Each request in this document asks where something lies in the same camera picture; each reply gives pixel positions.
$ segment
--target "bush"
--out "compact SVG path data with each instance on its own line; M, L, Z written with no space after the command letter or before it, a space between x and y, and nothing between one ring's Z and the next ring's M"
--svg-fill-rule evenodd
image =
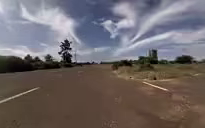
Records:
M192 56L189 55L182 55L182 56L178 56L175 61L176 63L179 64L191 64L193 62L194 58Z
M169 62L168 62L168 60L160 60L159 61L159 64L168 64Z
M112 64L111 68L112 68L112 70L118 70L119 64L118 63L114 63L114 64Z
M150 70L154 70L154 67L151 64L141 64L139 66L139 71L150 71Z
M61 68L59 62L45 62L44 63L44 69L56 69L56 68Z
M0 56L0 73L31 71L30 63L15 56Z
M66 68L72 68L72 67L73 67L73 64L69 64L69 63L67 63L67 64L63 64L63 67L66 67Z
M119 66L129 66L129 67L132 67L132 63L128 60L121 60L119 62Z

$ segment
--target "asphalt road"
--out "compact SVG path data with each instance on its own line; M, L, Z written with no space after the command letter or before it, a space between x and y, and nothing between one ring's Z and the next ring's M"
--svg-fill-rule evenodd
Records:
M120 79L104 66L1 74L0 128L205 127L174 89Z

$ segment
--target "grass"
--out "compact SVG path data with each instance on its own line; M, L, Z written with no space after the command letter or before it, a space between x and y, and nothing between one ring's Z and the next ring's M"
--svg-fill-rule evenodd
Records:
M116 73L135 79L163 80L205 74L205 64L153 65L154 69L142 70L139 65L120 67Z

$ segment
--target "lane line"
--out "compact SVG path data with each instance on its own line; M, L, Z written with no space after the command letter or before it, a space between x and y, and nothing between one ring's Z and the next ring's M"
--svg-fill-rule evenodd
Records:
M0 104L5 103L5 102L8 102L8 101L13 100L13 99L16 99L16 98L18 98L18 97L24 96L24 95L26 95L26 94L28 94L28 93L30 93L30 92L36 91L36 90L38 90L38 89L40 89L40 87L37 87L37 88L31 89L31 90L28 90L28 91L26 91L26 92L22 92L22 93L20 93L20 94L17 94L17 95L15 95L15 96L6 98L6 99L4 99L4 100L1 100L1 101L0 101Z
M156 86L156 85L153 85L153 84L147 83L147 82L143 82L143 83L146 84L146 85L152 86L152 87L154 87L154 88L161 89L161 90L166 91L166 92L169 91L169 90L166 89L166 88L162 88L162 87L159 87L159 86Z

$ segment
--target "sky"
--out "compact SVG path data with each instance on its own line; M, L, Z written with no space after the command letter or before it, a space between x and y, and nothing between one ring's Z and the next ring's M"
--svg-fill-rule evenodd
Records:
M205 0L0 0L0 55L59 59L72 41L78 61L205 58Z

